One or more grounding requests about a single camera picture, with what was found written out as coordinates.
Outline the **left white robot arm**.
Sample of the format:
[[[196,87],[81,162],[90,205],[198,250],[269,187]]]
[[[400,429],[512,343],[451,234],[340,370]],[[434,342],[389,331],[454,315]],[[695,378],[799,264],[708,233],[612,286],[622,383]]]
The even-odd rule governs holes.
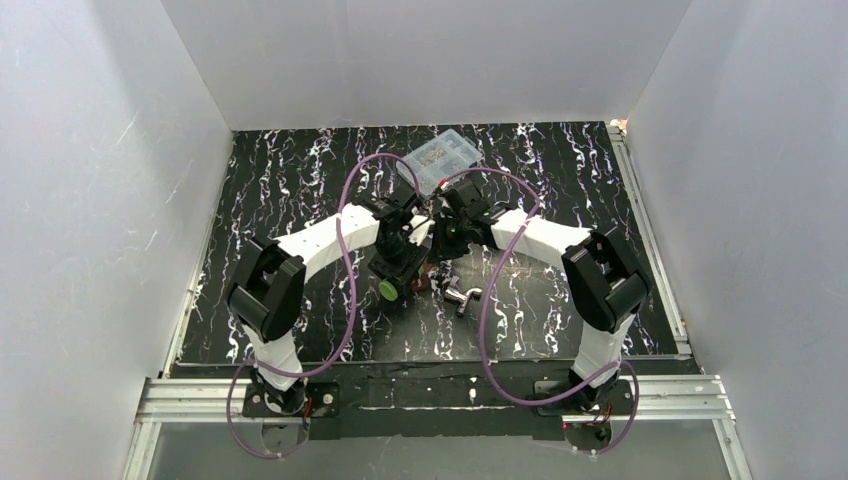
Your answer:
[[[341,259],[345,247],[373,246],[368,268],[379,280],[381,296],[388,301],[408,297],[426,270],[431,225],[415,199],[366,199],[294,234],[252,238],[226,292],[229,310],[259,362],[251,373],[248,404],[284,416],[305,411],[307,380],[293,328],[313,275]]]

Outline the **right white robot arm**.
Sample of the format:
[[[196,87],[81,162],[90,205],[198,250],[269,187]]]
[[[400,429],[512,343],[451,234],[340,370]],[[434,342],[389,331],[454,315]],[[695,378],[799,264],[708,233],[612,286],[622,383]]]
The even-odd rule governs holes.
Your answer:
[[[567,379],[549,397],[521,398],[506,391],[495,377],[486,347],[488,312],[483,310],[478,343],[484,374],[495,391],[525,407],[590,409],[596,405],[618,378],[624,338],[653,284],[621,231],[567,226],[546,220],[534,210],[493,203],[468,178],[442,183],[434,194],[446,208],[437,215],[434,227],[431,253],[436,260],[460,258],[473,244],[501,254],[483,301],[489,301],[506,261],[519,253],[565,274],[569,298],[583,321]]]

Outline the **red pill organizer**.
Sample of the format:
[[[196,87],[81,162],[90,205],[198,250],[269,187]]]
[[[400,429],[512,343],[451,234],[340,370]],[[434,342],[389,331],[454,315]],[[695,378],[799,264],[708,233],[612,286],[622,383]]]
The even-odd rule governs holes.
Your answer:
[[[424,272],[419,277],[411,282],[411,290],[413,292],[422,292],[433,288],[433,279],[429,272]]]

